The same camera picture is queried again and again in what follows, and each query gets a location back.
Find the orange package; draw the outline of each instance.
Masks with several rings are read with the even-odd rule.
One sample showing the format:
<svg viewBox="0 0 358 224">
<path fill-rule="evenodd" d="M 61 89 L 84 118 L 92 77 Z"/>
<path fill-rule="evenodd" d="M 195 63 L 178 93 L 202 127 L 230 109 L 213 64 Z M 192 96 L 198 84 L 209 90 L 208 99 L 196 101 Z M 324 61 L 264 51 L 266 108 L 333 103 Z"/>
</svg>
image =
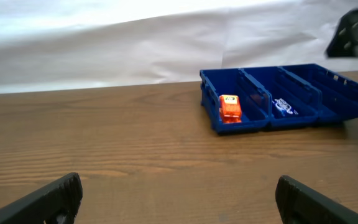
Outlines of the orange package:
<svg viewBox="0 0 358 224">
<path fill-rule="evenodd" d="M 221 102 L 219 114 L 223 123 L 240 123 L 242 111 L 239 97 L 236 95 L 221 95 L 219 100 Z"/>
</svg>

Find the wooden table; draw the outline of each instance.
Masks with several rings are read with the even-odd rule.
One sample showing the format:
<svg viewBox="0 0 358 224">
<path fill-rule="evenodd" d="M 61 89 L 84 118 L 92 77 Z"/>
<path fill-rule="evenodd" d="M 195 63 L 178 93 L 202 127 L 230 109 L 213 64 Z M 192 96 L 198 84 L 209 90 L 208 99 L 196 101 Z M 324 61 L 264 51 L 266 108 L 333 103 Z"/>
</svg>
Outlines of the wooden table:
<svg viewBox="0 0 358 224">
<path fill-rule="evenodd" d="M 0 95 L 0 207 L 78 172 L 77 224 L 281 223 L 288 174 L 358 212 L 358 119 L 217 136 L 200 98 L 199 82 Z"/>
</svg>

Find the blurry black object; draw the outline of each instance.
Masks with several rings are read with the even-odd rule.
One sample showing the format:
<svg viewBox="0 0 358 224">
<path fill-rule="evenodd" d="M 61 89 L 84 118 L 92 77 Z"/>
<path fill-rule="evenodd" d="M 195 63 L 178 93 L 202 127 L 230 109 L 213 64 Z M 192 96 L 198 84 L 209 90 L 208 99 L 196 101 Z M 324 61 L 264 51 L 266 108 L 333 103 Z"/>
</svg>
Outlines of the blurry black object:
<svg viewBox="0 0 358 224">
<path fill-rule="evenodd" d="M 82 199 L 77 173 L 66 176 L 0 209 L 0 223 L 71 224 Z M 281 176 L 276 202 L 284 224 L 353 224 L 358 214 L 289 176 Z"/>
<path fill-rule="evenodd" d="M 74 223 L 81 199 L 80 176 L 67 174 L 1 208 L 0 223 Z"/>
<path fill-rule="evenodd" d="M 358 57 L 358 9 L 341 17 L 326 53 L 328 57 Z"/>
</svg>

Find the blue plastic tray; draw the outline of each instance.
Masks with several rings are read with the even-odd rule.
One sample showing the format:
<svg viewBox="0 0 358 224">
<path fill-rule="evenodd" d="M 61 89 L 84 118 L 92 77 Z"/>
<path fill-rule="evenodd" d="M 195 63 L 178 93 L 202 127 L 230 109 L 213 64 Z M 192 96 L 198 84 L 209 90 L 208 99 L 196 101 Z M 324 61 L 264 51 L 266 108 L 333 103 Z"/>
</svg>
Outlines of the blue plastic tray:
<svg viewBox="0 0 358 224">
<path fill-rule="evenodd" d="M 201 70 L 201 104 L 217 133 L 291 128 L 358 117 L 358 83 L 315 64 Z M 224 124 L 219 96 L 237 95 L 242 122 Z M 283 98 L 298 116 L 277 116 L 272 100 Z"/>
</svg>

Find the wrinkled white fabric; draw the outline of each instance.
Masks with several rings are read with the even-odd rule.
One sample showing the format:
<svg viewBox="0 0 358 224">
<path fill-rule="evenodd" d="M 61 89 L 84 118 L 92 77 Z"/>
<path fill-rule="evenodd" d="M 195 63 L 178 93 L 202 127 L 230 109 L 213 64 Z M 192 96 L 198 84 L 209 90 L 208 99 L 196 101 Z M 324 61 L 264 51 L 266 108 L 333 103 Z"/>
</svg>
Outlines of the wrinkled white fabric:
<svg viewBox="0 0 358 224">
<path fill-rule="evenodd" d="M 0 0 L 0 93 L 187 82 L 207 68 L 318 63 L 353 0 Z"/>
</svg>

